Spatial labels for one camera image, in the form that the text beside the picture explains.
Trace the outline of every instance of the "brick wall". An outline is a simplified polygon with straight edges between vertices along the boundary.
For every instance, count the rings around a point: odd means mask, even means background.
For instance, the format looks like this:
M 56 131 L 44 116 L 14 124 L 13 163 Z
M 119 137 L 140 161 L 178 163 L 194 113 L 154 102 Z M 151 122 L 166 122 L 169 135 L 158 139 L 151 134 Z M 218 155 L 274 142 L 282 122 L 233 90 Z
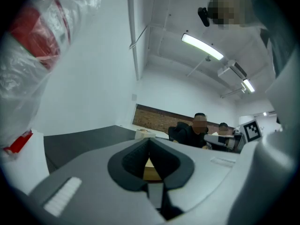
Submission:
M 168 128 L 175 127 L 179 121 L 192 125 L 193 118 L 152 107 L 137 105 L 133 124 L 168 134 Z M 219 125 L 213 122 L 208 121 L 207 127 L 209 134 L 213 134 L 219 130 Z M 233 128 L 229 127 L 228 135 L 231 135 L 232 131 Z

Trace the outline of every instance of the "ceiling light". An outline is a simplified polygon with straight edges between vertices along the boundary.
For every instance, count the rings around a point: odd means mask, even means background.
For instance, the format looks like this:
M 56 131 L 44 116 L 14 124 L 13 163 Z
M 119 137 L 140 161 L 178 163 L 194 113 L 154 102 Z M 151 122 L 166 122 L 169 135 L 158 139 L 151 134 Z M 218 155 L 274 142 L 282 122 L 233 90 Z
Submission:
M 197 48 L 200 48 L 201 50 L 207 52 L 211 56 L 215 57 L 218 60 L 221 60 L 224 56 L 220 54 L 216 49 L 212 48 L 211 46 L 205 44 L 204 42 L 201 42 L 200 40 L 191 37 L 188 34 L 183 34 L 182 39 L 183 42 L 186 42 L 188 44 L 191 44 Z
M 255 91 L 248 79 L 243 80 L 243 83 L 249 88 L 250 92 Z

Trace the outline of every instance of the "man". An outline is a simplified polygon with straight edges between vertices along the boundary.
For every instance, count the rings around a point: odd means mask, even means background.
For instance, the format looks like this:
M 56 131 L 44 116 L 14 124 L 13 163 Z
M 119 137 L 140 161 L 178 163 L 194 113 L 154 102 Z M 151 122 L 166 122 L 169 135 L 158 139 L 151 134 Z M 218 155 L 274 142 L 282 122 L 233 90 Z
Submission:
M 276 77 L 287 63 L 296 44 L 291 27 L 273 0 L 210 0 L 208 16 L 220 26 L 258 26 L 267 46 L 270 39 Z
M 215 132 L 212 135 L 218 135 L 218 136 L 226 136 L 228 135 L 228 125 L 224 122 L 221 122 L 219 125 L 219 132 Z
M 196 113 L 193 125 L 182 129 L 175 137 L 175 140 L 179 143 L 197 147 L 210 149 L 211 145 L 206 143 L 204 135 L 207 131 L 207 120 L 204 113 Z

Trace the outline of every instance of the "plastic bag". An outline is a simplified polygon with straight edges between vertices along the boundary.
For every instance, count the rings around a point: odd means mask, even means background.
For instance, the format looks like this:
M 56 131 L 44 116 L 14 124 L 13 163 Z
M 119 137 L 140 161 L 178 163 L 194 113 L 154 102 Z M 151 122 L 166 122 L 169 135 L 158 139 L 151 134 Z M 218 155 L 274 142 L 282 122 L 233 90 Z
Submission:
M 30 130 L 51 71 L 100 3 L 27 0 L 20 9 L 0 46 L 0 147 Z

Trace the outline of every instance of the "white wall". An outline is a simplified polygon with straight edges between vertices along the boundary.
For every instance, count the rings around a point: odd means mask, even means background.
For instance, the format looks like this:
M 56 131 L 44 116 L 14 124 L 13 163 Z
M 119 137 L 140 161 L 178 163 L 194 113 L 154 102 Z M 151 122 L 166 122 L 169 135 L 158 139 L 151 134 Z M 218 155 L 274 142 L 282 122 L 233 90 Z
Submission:
M 154 0 L 134 0 L 136 39 L 139 38 L 145 27 L 151 23 L 153 3 Z M 142 77 L 146 65 L 149 37 L 150 28 L 143 33 L 136 45 L 139 79 Z
M 238 122 L 232 100 L 221 99 L 211 87 L 160 65 L 146 67 L 139 82 L 137 103 L 189 117 L 205 113 L 208 121 L 226 122 L 231 127 Z
M 53 71 L 33 128 L 57 135 L 131 119 L 136 77 L 130 44 L 128 0 L 102 0 L 94 23 Z
M 277 116 L 260 116 L 256 117 L 256 121 L 258 123 L 258 126 L 261 129 L 262 135 L 268 135 L 270 133 L 274 133 L 275 130 L 279 131 L 281 128 L 281 125 L 276 123 Z
M 254 116 L 253 115 L 249 115 L 249 116 L 241 116 L 239 117 L 239 125 L 246 123 L 246 122 L 250 122 L 252 120 L 254 120 Z
M 266 98 L 252 100 L 245 98 L 237 103 L 237 113 L 239 116 L 255 115 L 273 111 L 272 104 Z

